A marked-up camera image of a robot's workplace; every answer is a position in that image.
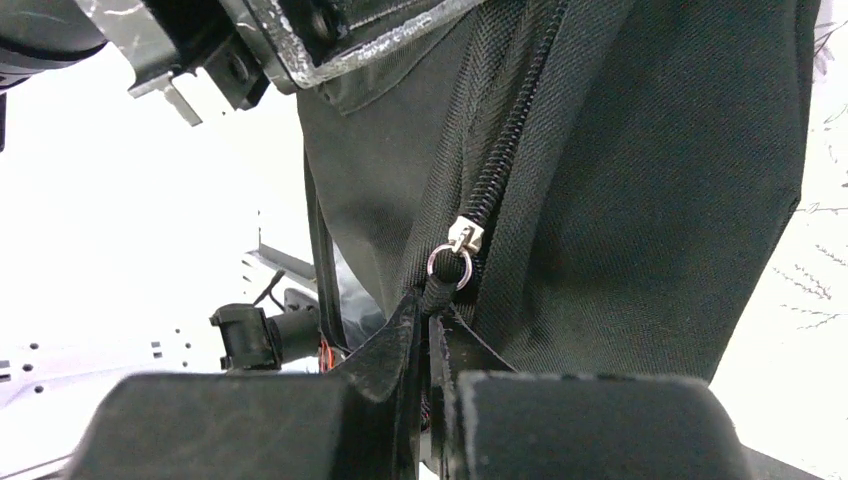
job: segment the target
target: black clamp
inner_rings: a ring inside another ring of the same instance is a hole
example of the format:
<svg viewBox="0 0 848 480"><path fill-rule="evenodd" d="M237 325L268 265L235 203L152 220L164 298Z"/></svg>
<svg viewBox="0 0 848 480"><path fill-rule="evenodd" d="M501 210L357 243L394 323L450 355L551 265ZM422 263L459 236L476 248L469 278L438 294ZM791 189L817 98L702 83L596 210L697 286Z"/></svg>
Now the black clamp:
<svg viewBox="0 0 848 480"><path fill-rule="evenodd" d="M317 306L286 290L286 310L266 317L251 304L219 308L209 321L221 330L227 355L222 370L279 370L284 363L318 355L321 347Z"/></svg>
<svg viewBox="0 0 848 480"><path fill-rule="evenodd" d="M283 364L279 331L261 308L235 303L219 308L209 319L221 330L227 355L222 370L279 370Z"/></svg>

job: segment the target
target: zipper teeth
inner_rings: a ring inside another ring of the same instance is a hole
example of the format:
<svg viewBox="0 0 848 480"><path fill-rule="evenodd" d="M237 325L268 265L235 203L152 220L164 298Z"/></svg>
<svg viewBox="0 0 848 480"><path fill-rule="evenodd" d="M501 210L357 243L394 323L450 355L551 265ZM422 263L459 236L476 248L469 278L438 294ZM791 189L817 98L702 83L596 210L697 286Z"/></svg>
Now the zipper teeth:
<svg viewBox="0 0 848 480"><path fill-rule="evenodd" d="M462 216L482 228L486 227L492 212L497 208L506 191L512 165L515 162L518 142L524 132L530 107L536 97L542 70L559 31L559 25L565 16L567 3L566 0L557 3L551 20L545 27L539 47L527 69L527 74L524 76L515 103L504 122L503 129L477 182L474 184L474 188L471 190L465 210L461 213Z"/></svg>

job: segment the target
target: black strap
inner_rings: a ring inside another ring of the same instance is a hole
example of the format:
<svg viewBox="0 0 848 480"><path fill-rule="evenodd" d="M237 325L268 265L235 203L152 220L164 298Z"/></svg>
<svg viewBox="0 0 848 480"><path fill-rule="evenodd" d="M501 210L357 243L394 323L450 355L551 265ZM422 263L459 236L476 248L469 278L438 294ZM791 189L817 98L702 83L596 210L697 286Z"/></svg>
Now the black strap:
<svg viewBox="0 0 848 480"><path fill-rule="evenodd" d="M321 333L331 347L349 353L342 324L339 284L333 254L333 239L327 230L321 204L315 189L315 180L309 168L306 151L303 153L303 172L306 184L306 207L309 216L309 237L312 240L312 257L315 263L315 280L318 286Z"/></svg>
<svg viewBox="0 0 848 480"><path fill-rule="evenodd" d="M6 149L6 94L0 95L0 152Z"/></svg>

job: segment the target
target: zipper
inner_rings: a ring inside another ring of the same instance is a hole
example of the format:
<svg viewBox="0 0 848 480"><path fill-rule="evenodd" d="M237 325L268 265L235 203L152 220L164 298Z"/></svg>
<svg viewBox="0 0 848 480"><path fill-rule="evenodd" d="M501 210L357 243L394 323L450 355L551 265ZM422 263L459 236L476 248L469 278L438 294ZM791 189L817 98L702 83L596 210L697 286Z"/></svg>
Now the zipper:
<svg viewBox="0 0 848 480"><path fill-rule="evenodd" d="M536 98L539 80L545 68L559 26L565 16L567 0L557 2L550 21L545 26L539 46L527 68L527 73L519 87L512 108L507 115L498 139L489 153L483 170L472 187L463 209L448 230L447 242L436 247L427 258L428 288L440 284L450 286L450 299L468 286L475 272L485 266L485 258L478 257L483 249L486 228L490 227L492 215L497 210L509 182L509 176L515 163L515 155L530 108ZM453 270L452 262L440 262L442 254L460 256L464 265L461 275ZM444 282L441 278L458 278L457 281Z"/></svg>

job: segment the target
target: metal ring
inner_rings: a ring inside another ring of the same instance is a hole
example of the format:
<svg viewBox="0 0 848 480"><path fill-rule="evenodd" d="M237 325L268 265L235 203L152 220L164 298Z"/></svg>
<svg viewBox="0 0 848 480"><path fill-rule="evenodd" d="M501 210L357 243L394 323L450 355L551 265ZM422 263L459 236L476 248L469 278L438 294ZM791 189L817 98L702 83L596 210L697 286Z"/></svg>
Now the metal ring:
<svg viewBox="0 0 848 480"><path fill-rule="evenodd" d="M453 244L446 243L444 245L439 245L433 250L433 253L430 254L430 258L427 259L427 275L433 275L433 268L436 265L436 255L445 250L453 250ZM456 284L456 289L462 290L468 285L468 282L471 281L471 277L474 275L474 264L471 262L471 254L468 253L468 250L461 249L459 253L462 255L463 260L465 260L465 273L462 275L462 278L459 279L459 283Z"/></svg>

